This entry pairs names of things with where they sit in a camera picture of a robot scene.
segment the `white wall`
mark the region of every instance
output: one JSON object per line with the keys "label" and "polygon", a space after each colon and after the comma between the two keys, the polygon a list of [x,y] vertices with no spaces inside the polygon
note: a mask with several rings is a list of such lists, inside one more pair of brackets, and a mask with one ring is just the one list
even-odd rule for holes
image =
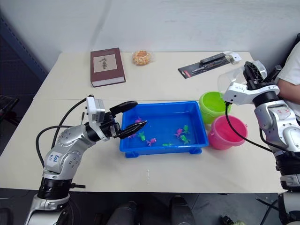
{"label": "white wall", "polygon": [[1,0],[0,7],[48,70],[60,52],[116,46],[250,51],[270,68],[300,32],[299,0]]}

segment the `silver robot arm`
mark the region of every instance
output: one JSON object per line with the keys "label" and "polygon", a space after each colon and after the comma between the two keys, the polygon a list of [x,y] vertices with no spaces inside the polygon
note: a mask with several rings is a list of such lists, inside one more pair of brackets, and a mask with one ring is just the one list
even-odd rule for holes
{"label": "silver robot arm", "polygon": [[247,85],[232,82],[223,99],[237,105],[254,104],[259,127],[276,158],[280,182],[287,192],[279,195],[279,217],[283,224],[300,221],[300,126],[295,113],[277,97],[279,88],[265,81],[266,71],[259,62],[246,62]]}
{"label": "silver robot arm", "polygon": [[32,200],[25,225],[59,225],[59,217],[70,198],[70,188],[85,188],[72,183],[84,152],[99,140],[128,137],[146,124],[146,121],[142,121],[121,130],[114,120],[116,114],[135,107],[136,102],[122,103],[105,113],[102,100],[94,97],[87,97],[86,100],[89,122],[65,129],[55,146],[47,153],[41,186]]}

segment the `white shirt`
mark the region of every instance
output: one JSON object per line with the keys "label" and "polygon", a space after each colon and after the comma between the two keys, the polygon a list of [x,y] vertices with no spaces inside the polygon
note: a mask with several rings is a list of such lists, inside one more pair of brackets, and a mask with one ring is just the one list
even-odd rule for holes
{"label": "white shirt", "polygon": [[[276,77],[275,83],[279,79],[288,81],[294,85],[300,85],[300,42],[291,51],[285,66]],[[294,111],[297,119],[300,120],[300,105],[287,100],[285,102]]]}

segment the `brown book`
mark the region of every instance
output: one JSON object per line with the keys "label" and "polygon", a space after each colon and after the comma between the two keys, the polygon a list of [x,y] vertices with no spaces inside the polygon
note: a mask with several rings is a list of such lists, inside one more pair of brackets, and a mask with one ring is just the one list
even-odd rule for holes
{"label": "brown book", "polygon": [[90,82],[93,87],[126,82],[119,48],[90,52]]}

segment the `pink bucket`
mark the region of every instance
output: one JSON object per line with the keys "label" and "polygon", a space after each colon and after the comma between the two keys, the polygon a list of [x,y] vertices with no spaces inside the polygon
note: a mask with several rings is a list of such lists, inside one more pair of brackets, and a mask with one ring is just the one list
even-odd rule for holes
{"label": "pink bucket", "polygon": [[[247,126],[238,118],[228,116],[230,123],[243,137],[247,137]],[[210,145],[217,150],[226,150],[232,146],[240,146],[245,140],[240,138],[229,126],[226,117],[220,116],[211,124],[211,131],[208,137]]]}

